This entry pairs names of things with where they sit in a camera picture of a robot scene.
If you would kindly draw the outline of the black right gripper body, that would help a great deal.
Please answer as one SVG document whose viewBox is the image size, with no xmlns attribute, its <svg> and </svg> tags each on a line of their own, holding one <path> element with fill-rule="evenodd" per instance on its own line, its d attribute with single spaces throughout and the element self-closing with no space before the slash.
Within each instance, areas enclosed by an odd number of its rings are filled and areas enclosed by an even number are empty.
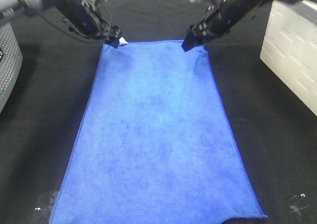
<svg viewBox="0 0 317 224">
<path fill-rule="evenodd" d="M 191 25 L 187 29 L 187 32 L 192 32 L 196 36 L 200 45 L 206 44 L 218 37 L 218 34 L 207 23 Z"/>
</svg>

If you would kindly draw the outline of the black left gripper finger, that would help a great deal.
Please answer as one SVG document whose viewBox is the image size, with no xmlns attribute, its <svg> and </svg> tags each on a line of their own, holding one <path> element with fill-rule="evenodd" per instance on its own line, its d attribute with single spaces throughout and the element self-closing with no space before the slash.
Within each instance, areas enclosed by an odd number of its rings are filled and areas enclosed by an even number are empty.
<svg viewBox="0 0 317 224">
<path fill-rule="evenodd" d="M 114 37 L 109 37 L 105 40 L 105 45 L 111 46 L 112 48 L 117 49 L 120 45 L 120 38 L 122 37 L 122 32 L 119 32 Z"/>
</svg>

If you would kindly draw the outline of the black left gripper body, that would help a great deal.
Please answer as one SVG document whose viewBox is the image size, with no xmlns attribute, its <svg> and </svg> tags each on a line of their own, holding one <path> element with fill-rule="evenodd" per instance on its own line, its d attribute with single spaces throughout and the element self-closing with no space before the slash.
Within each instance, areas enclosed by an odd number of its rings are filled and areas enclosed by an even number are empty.
<svg viewBox="0 0 317 224">
<path fill-rule="evenodd" d="M 116 25 L 109 25 L 104 28 L 104 30 L 97 36 L 99 40 L 107 40 L 109 37 L 114 37 L 119 32 L 121 32 L 120 27 Z"/>
</svg>

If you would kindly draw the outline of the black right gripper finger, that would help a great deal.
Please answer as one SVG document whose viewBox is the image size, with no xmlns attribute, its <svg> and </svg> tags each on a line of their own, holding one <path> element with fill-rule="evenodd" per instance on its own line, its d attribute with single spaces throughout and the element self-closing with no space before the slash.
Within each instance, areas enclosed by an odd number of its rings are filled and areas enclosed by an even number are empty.
<svg viewBox="0 0 317 224">
<path fill-rule="evenodd" d="M 187 32 L 183 43 L 181 45 L 183 51 L 188 52 L 191 49 L 200 46 L 199 41 L 197 40 L 196 36 L 192 32 Z"/>
</svg>

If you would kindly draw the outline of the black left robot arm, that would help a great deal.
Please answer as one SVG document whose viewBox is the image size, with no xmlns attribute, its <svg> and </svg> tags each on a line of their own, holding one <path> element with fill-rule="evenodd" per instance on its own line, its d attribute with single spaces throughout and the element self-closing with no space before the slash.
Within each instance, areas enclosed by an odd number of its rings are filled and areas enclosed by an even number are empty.
<svg viewBox="0 0 317 224">
<path fill-rule="evenodd" d="M 107 0 L 0 0 L 0 23 L 4 25 L 21 15 L 42 16 L 43 11 L 55 7 L 70 32 L 86 40 L 101 40 L 117 48 L 122 37 L 118 26 L 105 21 L 98 9 Z"/>
</svg>

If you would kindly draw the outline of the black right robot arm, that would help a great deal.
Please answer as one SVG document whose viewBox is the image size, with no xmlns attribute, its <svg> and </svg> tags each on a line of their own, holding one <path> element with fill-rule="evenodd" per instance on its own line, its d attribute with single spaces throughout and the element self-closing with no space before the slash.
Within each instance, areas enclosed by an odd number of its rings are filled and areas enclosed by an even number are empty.
<svg viewBox="0 0 317 224">
<path fill-rule="evenodd" d="M 274 0 L 189 0 L 191 3 L 201 1 L 210 5 L 205 10 L 199 23 L 189 26 L 182 43 L 182 49 L 189 51 L 197 46 L 205 45 L 214 39 L 228 34 L 230 29 L 247 13 L 257 6 Z M 295 3 L 299 0 L 279 0 Z"/>
</svg>

